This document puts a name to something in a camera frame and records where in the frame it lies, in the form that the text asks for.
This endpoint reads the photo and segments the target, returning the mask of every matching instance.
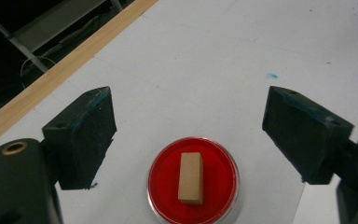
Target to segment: cable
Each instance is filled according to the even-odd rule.
[[[31,61],[32,59],[45,59],[45,60],[48,60],[49,62],[51,62],[53,65],[55,65],[56,63],[54,61],[52,61],[50,58],[47,58],[47,57],[43,57],[43,56],[36,56],[36,57],[33,57],[33,58],[29,58],[27,60],[25,60],[22,65],[21,65],[21,68],[20,68],[20,80],[21,80],[21,85],[22,87],[25,89],[25,85],[24,85],[24,82],[22,81],[22,69],[24,68],[24,65],[26,63],[28,63],[28,61]]]

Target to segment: wooden block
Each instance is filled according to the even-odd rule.
[[[202,204],[203,164],[199,152],[184,152],[180,161],[178,199],[186,204]]]

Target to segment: blue mark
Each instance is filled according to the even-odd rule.
[[[275,75],[275,74],[272,74],[272,73],[268,73],[268,74],[267,74],[267,78],[268,78],[268,79],[278,79],[278,76]]]

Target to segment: white tabletop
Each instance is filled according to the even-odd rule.
[[[97,187],[60,190],[65,223],[156,223],[148,169],[165,146],[187,136],[220,143],[238,164],[236,223],[338,223],[338,179],[304,185],[261,130],[271,85],[353,123],[357,142],[358,1],[159,0],[0,145],[42,140],[41,128],[82,92],[110,86],[118,132]]]

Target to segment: red plate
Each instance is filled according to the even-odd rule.
[[[182,152],[203,159],[203,205],[181,203],[178,196]],[[228,152],[206,138],[189,137],[165,147],[148,177],[148,197],[155,213],[171,223],[213,223],[224,217],[237,196],[237,167]]]

